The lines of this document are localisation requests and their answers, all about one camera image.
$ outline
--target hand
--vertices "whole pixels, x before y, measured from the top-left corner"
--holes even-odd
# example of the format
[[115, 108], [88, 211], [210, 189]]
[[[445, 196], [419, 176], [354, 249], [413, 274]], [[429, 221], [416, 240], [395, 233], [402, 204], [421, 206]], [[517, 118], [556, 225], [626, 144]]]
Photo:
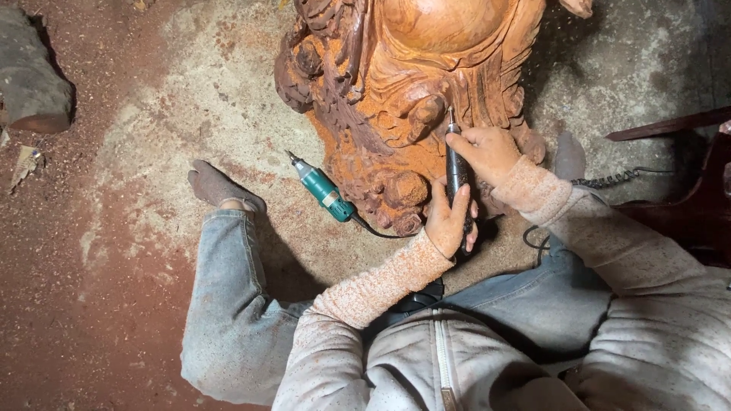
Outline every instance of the hand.
[[[426, 217], [426, 235], [447, 259], [457, 252], [464, 237], [464, 218], [469, 202], [469, 185], [465, 184], [457, 190], [453, 207], [447, 199], [445, 186], [447, 177], [442, 176], [431, 182], [431, 204]], [[477, 203], [472, 201], [470, 208], [472, 218], [477, 218]], [[467, 251], [472, 251], [477, 240], [477, 225], [472, 223], [472, 232], [467, 235]]]
[[447, 144], [467, 160], [482, 180], [493, 187], [505, 180], [512, 166], [520, 159], [520, 151], [512, 136], [499, 127], [466, 129], [461, 136], [450, 133], [447, 135]]

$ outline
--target carved wooden statue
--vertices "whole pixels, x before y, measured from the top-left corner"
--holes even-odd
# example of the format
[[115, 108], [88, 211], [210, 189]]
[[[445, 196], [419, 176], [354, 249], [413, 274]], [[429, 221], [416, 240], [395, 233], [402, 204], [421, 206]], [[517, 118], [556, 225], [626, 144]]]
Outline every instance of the carved wooden statue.
[[[561, 0], [591, 15], [591, 0]], [[523, 120], [520, 66], [545, 0], [295, 0], [275, 63], [279, 96], [325, 142], [325, 172], [343, 196], [399, 235], [422, 224], [428, 181], [444, 174], [444, 118], [507, 130], [543, 161]], [[492, 187], [478, 181], [489, 214]]]

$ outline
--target zipper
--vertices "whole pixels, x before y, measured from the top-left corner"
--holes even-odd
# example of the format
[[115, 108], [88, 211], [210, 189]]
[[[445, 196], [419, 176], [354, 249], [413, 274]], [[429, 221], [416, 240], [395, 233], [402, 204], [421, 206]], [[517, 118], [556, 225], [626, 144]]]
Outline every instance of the zipper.
[[[432, 315], [439, 315], [439, 310], [432, 310]], [[449, 361], [447, 360], [447, 342], [444, 335], [444, 321], [435, 320], [434, 330], [436, 334], [436, 360], [439, 363], [439, 388], [442, 392], [444, 411], [457, 411], [455, 394], [452, 389], [452, 379], [449, 372]]]

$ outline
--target black rotary tool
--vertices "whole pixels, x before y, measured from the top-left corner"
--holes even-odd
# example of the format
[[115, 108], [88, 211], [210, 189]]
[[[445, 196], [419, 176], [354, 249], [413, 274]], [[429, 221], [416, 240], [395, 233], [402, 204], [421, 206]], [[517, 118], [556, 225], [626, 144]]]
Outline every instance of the black rotary tool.
[[[462, 129], [459, 128], [455, 121], [455, 110], [452, 106], [448, 108], [450, 114], [450, 123], [447, 125], [447, 134], [453, 132], [462, 135]], [[469, 183], [469, 163], [459, 154], [455, 153], [447, 146], [447, 197], [450, 199], [450, 207], [455, 199], [457, 190], [464, 184]], [[467, 207], [467, 214], [464, 217], [464, 236], [462, 238], [462, 253], [470, 255], [467, 251], [467, 235], [472, 232], [472, 215]]]

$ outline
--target jeans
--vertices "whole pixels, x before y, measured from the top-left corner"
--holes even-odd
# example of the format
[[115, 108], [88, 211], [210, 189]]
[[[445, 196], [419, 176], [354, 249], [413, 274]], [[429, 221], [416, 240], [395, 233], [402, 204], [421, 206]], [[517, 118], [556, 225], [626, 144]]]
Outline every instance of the jeans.
[[[181, 375], [205, 395], [271, 405], [284, 376], [298, 318], [311, 301], [270, 298], [254, 224], [242, 211], [203, 221], [181, 353]], [[551, 239], [538, 268], [483, 280], [433, 308], [465, 312], [540, 362], [586, 353], [611, 299], [581, 259]], [[382, 331], [407, 314], [377, 320]]]

